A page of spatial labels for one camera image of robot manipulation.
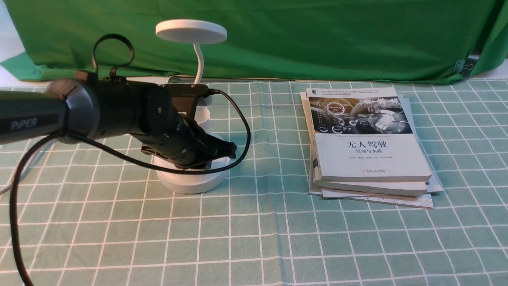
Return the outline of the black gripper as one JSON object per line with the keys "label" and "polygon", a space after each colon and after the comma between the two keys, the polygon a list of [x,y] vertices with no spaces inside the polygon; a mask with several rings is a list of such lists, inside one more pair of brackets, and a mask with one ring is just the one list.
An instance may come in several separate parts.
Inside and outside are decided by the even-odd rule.
{"label": "black gripper", "polygon": [[180,115],[173,129],[159,129],[141,136],[145,151],[182,170],[210,168],[220,158],[236,159],[237,146],[224,140],[212,140],[194,119]]}

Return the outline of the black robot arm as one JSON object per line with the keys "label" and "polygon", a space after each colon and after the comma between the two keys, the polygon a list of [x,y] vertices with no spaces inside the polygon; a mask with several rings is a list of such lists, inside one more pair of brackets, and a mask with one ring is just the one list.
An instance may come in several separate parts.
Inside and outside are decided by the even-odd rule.
{"label": "black robot arm", "polygon": [[194,119],[198,99],[212,94],[206,85],[100,80],[79,71],[41,93],[2,91],[0,141],[62,133],[62,143],[75,144],[71,134],[93,141],[129,134],[145,154],[180,169],[206,170],[216,159],[234,159],[237,151],[234,143],[208,134]]}

